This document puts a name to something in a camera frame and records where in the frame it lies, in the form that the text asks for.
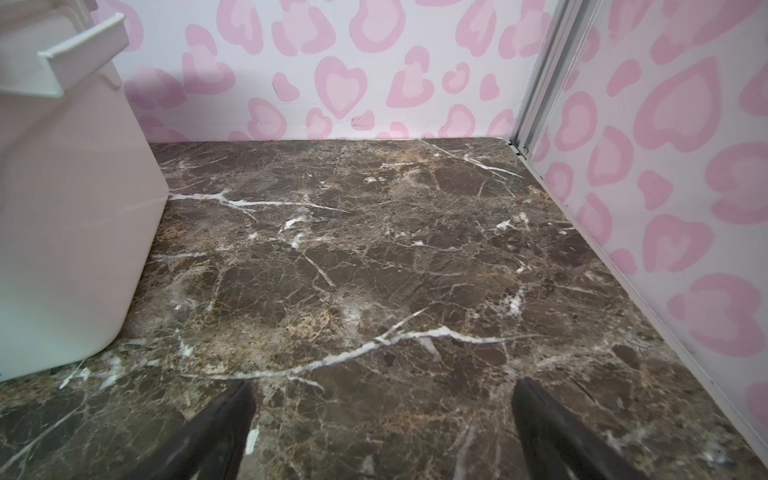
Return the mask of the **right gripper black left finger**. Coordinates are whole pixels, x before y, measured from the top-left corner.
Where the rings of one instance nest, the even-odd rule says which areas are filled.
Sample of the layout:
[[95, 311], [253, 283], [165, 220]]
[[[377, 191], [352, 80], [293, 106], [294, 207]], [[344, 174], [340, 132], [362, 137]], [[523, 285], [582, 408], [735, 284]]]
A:
[[256, 413], [251, 387], [236, 381], [124, 477], [235, 479]]

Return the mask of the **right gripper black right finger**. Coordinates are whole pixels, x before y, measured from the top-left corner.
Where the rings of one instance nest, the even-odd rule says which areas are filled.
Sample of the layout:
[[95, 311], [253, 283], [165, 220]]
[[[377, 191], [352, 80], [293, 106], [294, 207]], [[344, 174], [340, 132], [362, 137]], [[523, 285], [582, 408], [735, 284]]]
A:
[[512, 412], [532, 479], [645, 479], [530, 377], [517, 380]]

